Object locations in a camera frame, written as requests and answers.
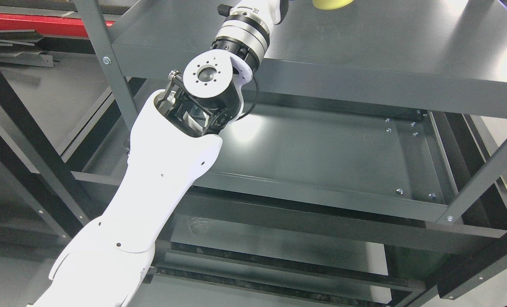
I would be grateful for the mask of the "white robotic hand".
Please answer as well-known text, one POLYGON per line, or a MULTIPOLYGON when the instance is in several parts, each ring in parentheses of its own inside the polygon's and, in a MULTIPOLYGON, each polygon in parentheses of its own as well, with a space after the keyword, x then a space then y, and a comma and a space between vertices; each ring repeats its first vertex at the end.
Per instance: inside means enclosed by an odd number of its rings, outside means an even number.
POLYGON ((247 11, 259 16, 265 23, 279 25, 289 9, 288 0, 242 0, 234 6, 234 11, 247 11))

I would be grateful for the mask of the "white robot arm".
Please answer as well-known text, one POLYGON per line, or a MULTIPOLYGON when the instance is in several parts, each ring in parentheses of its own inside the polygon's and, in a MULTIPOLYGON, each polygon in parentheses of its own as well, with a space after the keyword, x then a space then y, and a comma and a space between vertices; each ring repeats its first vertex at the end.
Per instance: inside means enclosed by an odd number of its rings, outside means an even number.
POLYGON ((115 196, 64 248, 35 307, 126 307, 148 274, 155 242, 191 185, 215 163, 220 131, 246 116, 242 86, 255 79, 287 0, 220 5, 210 50, 152 93, 130 134, 115 196))

